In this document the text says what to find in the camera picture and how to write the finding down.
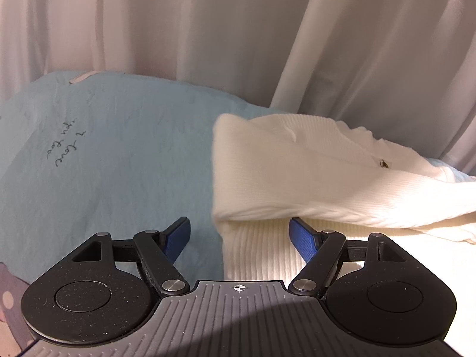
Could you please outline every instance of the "triangular cutout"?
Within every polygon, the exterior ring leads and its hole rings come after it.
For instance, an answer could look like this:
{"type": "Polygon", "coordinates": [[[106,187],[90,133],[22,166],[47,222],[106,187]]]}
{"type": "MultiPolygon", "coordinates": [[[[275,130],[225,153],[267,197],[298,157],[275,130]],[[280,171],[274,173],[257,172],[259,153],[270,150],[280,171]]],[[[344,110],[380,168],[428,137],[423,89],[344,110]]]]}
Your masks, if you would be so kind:
{"type": "Polygon", "coordinates": [[[385,242],[378,243],[378,259],[382,262],[405,262],[405,259],[385,242]]]}
{"type": "Polygon", "coordinates": [[[73,258],[73,262],[97,262],[101,260],[101,242],[92,242],[73,258]]]}

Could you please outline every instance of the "white polka dot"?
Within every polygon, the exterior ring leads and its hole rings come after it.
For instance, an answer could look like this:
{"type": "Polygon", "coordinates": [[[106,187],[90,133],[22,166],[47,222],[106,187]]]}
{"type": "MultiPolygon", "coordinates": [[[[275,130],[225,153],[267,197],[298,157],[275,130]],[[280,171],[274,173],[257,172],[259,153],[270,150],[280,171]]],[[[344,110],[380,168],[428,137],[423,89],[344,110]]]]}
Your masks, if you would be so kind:
{"type": "Polygon", "coordinates": [[[9,291],[3,293],[3,305],[6,309],[11,309],[13,307],[13,295],[9,291]]]}

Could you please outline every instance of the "curtain fold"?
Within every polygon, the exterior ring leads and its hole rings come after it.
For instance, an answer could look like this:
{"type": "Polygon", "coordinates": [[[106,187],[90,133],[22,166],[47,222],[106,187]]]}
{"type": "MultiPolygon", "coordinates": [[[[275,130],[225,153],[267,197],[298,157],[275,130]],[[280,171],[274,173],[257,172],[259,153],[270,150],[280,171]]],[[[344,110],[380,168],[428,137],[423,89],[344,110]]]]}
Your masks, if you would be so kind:
{"type": "Polygon", "coordinates": [[[55,70],[158,76],[364,126],[476,175],[474,6],[0,0],[0,102],[55,70]]]}

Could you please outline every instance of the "silver screw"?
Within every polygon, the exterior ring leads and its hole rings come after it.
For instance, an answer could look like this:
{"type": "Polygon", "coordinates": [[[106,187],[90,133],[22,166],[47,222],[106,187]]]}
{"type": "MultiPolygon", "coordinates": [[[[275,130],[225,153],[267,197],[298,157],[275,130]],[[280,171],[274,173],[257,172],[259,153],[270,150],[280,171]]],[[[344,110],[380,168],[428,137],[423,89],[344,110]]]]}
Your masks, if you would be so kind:
{"type": "Polygon", "coordinates": [[[298,279],[296,282],[293,283],[293,287],[297,291],[301,291],[303,293],[314,290],[316,286],[316,283],[310,279],[298,279]]]}
{"type": "Polygon", "coordinates": [[[166,291],[180,291],[185,287],[185,283],[180,279],[169,279],[162,283],[162,288],[166,291]]]}

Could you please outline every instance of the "white crosshair symbol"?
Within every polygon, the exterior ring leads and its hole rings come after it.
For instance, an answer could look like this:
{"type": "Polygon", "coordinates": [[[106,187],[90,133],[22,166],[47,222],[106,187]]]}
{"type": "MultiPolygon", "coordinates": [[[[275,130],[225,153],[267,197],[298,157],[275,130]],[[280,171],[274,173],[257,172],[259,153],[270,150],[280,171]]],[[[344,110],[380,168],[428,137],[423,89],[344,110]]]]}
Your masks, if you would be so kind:
{"type": "Polygon", "coordinates": [[[244,285],[236,285],[236,286],[233,286],[232,288],[236,291],[241,292],[241,291],[244,291],[245,288],[249,288],[249,287],[245,287],[244,285]]]}

